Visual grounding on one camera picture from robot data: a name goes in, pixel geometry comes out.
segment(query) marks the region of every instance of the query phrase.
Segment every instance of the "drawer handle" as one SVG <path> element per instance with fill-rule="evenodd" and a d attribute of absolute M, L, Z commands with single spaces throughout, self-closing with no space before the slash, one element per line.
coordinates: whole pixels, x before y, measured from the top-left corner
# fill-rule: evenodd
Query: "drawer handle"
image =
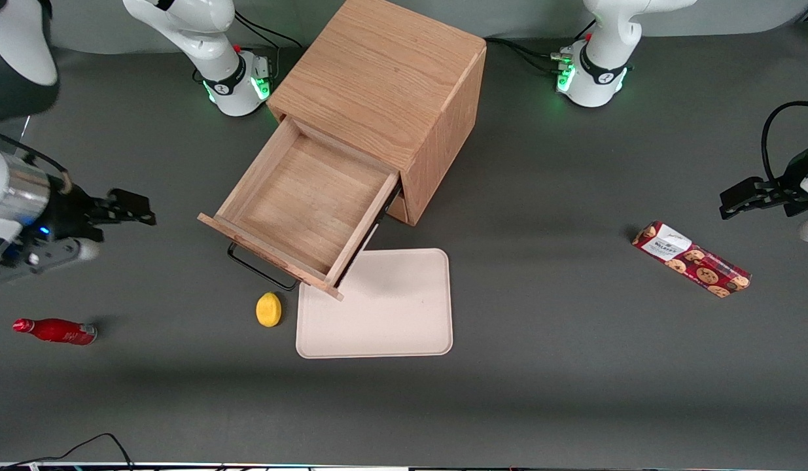
<path fill-rule="evenodd" d="M 238 257 L 236 257 L 236 247 L 238 247 L 238 244 L 232 242 L 230 244 L 230 246 L 227 248 L 226 254 L 228 256 L 230 256 L 230 258 L 232 260 L 235 260 L 236 262 L 238 262 L 238 264 L 240 266 L 243 266 L 243 268 L 246 268 L 247 270 L 249 270 L 251 272 L 254 272 L 255 274 L 259 275 L 262 278 L 266 278 L 267 281 L 269 281 L 270 283 L 273 283 L 275 286 L 281 287 L 281 289 L 283 289 L 285 291 L 293 291 L 294 289 L 296 289 L 297 286 L 299 286 L 299 280 L 295 280 L 295 281 L 293 281 L 292 285 L 287 286 L 285 284 L 280 283 L 280 281 L 278 281 L 278 280 L 270 278 L 269 275 L 266 275 L 265 273 L 259 271 L 258 268 L 255 268 L 254 266 L 249 265 L 249 263 L 244 262 L 244 260 L 239 259 Z"/>

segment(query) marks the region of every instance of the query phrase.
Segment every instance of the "wooden box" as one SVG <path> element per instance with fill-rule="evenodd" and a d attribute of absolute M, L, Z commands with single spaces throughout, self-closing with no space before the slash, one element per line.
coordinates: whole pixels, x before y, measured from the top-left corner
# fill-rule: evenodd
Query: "wooden box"
<path fill-rule="evenodd" d="M 385 0 L 347 0 L 270 96 L 279 128 L 200 220 L 339 297 L 388 203 L 407 224 L 421 218 L 473 128 L 484 62 L 481 38 Z"/>

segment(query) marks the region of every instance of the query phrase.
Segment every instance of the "yellow lemon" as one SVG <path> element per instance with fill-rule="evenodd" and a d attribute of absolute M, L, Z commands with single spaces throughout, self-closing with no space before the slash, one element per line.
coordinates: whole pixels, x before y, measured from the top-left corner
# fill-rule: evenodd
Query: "yellow lemon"
<path fill-rule="evenodd" d="M 255 318 L 265 327 L 275 327 L 281 320 L 281 302 L 275 293 L 263 295 L 255 304 Z"/>

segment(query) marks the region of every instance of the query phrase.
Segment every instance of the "cabinet top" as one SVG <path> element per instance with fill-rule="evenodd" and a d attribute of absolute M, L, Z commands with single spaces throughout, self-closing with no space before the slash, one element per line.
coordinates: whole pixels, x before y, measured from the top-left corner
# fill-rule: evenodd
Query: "cabinet top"
<path fill-rule="evenodd" d="M 482 38 L 385 0 L 347 0 L 269 104 L 406 170 L 484 51 Z"/>

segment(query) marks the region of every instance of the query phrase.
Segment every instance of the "gray tabletop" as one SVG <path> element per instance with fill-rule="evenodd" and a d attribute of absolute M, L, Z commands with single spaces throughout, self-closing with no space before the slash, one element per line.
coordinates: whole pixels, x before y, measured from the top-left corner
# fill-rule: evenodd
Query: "gray tabletop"
<path fill-rule="evenodd" d="M 563 41 L 540 42 L 555 50 Z M 152 200 L 156 227 L 107 230 L 83 266 L 0 287 L 0 460 L 114 432 L 137 461 L 431 466 L 808 468 L 808 244 L 780 209 L 720 220 L 762 174 L 767 114 L 808 99 L 808 30 L 644 39 L 606 107 L 489 46 L 478 124 L 417 227 L 371 249 L 451 260 L 444 356 L 303 360 L 296 295 L 272 289 L 196 220 L 275 129 L 222 116 L 181 54 L 62 58 L 57 105 L 27 141 L 87 191 Z M 781 170 L 808 110 L 774 125 Z M 663 220 L 753 274 L 718 299 L 625 234 Z M 15 318 L 97 322 L 80 348 Z M 76 459 L 118 460 L 96 444 Z"/>

